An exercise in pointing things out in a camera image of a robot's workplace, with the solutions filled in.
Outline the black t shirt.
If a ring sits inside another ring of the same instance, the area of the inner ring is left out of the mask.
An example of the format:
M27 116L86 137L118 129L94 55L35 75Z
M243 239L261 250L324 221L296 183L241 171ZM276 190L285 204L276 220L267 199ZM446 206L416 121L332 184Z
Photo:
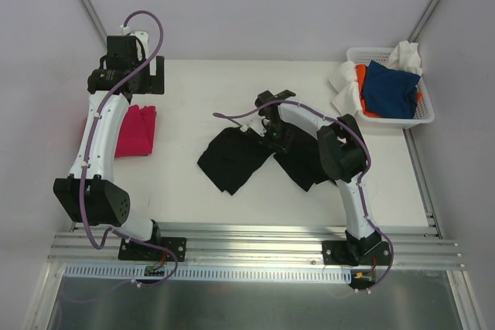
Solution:
M290 124L276 147L267 136L252 129L223 129L207 146L197 164L222 192L233 195L269 157L273 157L289 178L304 191L329 180L323 171L314 137Z

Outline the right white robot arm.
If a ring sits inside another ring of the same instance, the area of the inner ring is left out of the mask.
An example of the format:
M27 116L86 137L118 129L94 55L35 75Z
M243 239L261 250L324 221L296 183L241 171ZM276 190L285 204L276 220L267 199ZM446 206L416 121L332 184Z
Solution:
M346 216L346 255L363 264L374 254L381 235L373 225L362 181L369 169L369 151L353 116L329 117L295 100L284 90L258 95L258 114L268 120L265 143L275 160L304 190L335 182Z

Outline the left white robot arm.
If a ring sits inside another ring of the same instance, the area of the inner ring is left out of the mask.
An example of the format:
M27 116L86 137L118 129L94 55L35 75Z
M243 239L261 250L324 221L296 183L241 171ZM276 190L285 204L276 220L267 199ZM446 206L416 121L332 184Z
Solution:
M162 252L157 223L132 210L129 194L114 183L118 135L132 97L165 92L165 59L155 56L150 69L148 40L144 31L107 38L107 52L87 80L88 115L77 157L69 175L55 179L53 192L75 223L110 226L154 259Z

